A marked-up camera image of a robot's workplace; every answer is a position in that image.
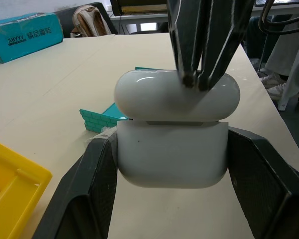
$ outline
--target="backpack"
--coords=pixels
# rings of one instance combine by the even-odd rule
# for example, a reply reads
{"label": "backpack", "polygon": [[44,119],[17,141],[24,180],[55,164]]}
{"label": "backpack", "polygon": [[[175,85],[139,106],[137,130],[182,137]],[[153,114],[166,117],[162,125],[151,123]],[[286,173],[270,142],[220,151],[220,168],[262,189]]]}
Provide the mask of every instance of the backpack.
{"label": "backpack", "polygon": [[100,11],[94,6],[81,6],[72,17],[75,29],[72,33],[80,32],[83,37],[110,35],[111,31]]}

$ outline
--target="yellow plastic tray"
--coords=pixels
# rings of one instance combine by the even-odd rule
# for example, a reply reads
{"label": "yellow plastic tray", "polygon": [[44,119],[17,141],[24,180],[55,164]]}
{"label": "yellow plastic tray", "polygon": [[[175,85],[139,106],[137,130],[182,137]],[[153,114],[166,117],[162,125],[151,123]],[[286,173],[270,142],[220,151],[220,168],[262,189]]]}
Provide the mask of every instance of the yellow plastic tray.
{"label": "yellow plastic tray", "polygon": [[16,239],[52,174],[0,144],[0,239]]}

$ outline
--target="white wall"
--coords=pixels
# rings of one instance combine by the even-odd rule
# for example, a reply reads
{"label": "white wall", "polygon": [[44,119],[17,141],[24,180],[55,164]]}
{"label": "white wall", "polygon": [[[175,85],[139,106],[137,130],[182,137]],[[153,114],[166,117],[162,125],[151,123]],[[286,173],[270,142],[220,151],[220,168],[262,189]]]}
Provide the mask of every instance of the white wall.
{"label": "white wall", "polygon": [[55,12],[93,2],[101,2],[105,9],[110,5],[110,0],[0,0],[0,20],[31,12]]}

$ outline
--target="teal cardboard box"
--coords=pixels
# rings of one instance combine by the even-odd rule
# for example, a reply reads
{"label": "teal cardboard box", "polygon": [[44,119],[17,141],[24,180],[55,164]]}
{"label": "teal cardboard box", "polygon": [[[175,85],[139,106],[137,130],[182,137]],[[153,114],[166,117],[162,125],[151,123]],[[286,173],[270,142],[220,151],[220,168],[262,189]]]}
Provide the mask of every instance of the teal cardboard box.
{"label": "teal cardboard box", "polygon": [[54,13],[31,13],[0,20],[0,62],[4,63],[63,40]]}

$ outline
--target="beige tabletop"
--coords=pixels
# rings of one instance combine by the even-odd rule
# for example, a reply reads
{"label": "beige tabletop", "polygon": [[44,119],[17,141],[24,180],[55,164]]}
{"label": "beige tabletop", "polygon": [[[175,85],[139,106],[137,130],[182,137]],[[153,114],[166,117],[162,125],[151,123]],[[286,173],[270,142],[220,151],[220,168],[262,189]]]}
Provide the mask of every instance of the beige tabletop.
{"label": "beige tabletop", "polygon": [[[95,135],[80,108],[102,112],[117,79],[135,66],[175,69],[168,34],[65,39],[0,64],[0,143],[50,170],[53,178],[21,238],[33,235],[62,176]],[[299,150],[242,47],[227,73],[241,90],[224,121],[269,140],[299,171]],[[229,174],[200,190],[146,189],[119,174],[109,239],[252,239]]]}

